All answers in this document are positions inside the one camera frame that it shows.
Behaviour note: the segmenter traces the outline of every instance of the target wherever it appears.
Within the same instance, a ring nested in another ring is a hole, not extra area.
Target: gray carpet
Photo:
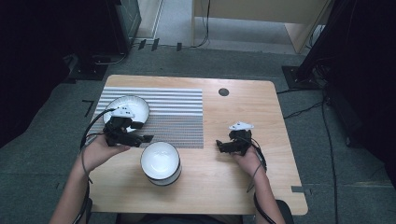
[[[270,80],[277,91],[288,88],[282,65],[299,65],[304,56],[211,49],[159,47],[132,49],[106,76],[141,75]],[[0,223],[46,223],[78,154],[78,142],[89,124],[104,81],[60,84],[35,116],[29,129],[0,150]],[[284,116],[322,99],[321,91],[278,95]],[[396,192],[383,163],[363,148],[348,148],[343,128],[330,106],[324,112],[332,137],[338,182],[339,223],[394,223]],[[329,139],[317,107],[286,119],[291,146],[304,186],[309,212],[295,223],[334,223],[332,161]],[[93,214],[90,223],[114,223],[114,214]],[[245,217],[249,223],[251,217]]]

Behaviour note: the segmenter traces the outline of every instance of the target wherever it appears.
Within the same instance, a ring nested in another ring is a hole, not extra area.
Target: white bowl
[[[106,109],[114,108],[117,109],[119,107],[128,105],[129,108],[134,113],[133,121],[138,121],[145,123],[149,117],[149,105],[142,98],[134,95],[122,96],[120,98],[115,99],[111,102]],[[111,112],[105,113],[103,115],[103,122],[107,123],[111,118]],[[127,128],[126,131],[133,132],[135,129]]]
[[[142,153],[140,163],[148,180],[155,185],[170,185],[181,173],[177,149],[165,142],[156,142],[147,146]]]

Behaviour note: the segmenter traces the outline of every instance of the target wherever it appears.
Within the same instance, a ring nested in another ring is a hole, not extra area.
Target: gray and white placemat
[[[150,110],[143,128],[134,133],[154,135],[151,142],[164,141],[176,148],[204,148],[201,89],[105,87],[93,117],[104,111],[112,101],[125,95],[143,98]],[[90,133],[99,133],[104,127],[100,118],[93,124]]]

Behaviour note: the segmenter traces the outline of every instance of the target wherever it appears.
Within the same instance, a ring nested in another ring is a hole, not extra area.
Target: person's left hand
[[[111,157],[128,150],[129,146],[109,147],[104,134],[98,134],[96,138],[82,151],[84,153],[84,165],[89,173],[96,167],[105,163]]]

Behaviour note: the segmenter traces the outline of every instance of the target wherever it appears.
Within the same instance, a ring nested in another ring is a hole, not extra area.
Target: wooden table
[[[151,184],[144,175],[140,167],[143,148],[132,148],[111,158],[91,173],[93,212],[254,214],[254,190],[246,193],[250,178],[229,154],[220,153],[216,146],[217,139],[230,140],[230,125],[244,121],[254,125],[252,137],[262,147],[275,197],[285,201],[294,215],[307,213],[272,82],[114,75],[108,78],[106,87],[201,89],[204,147],[177,149],[181,176],[166,187]],[[221,88],[227,89],[229,95],[219,95]]]
[[[327,20],[332,0],[212,0],[209,17],[247,21],[285,23],[297,53],[305,47],[317,26]],[[206,17],[208,0],[194,0],[191,18],[191,43],[194,45],[195,17]]]

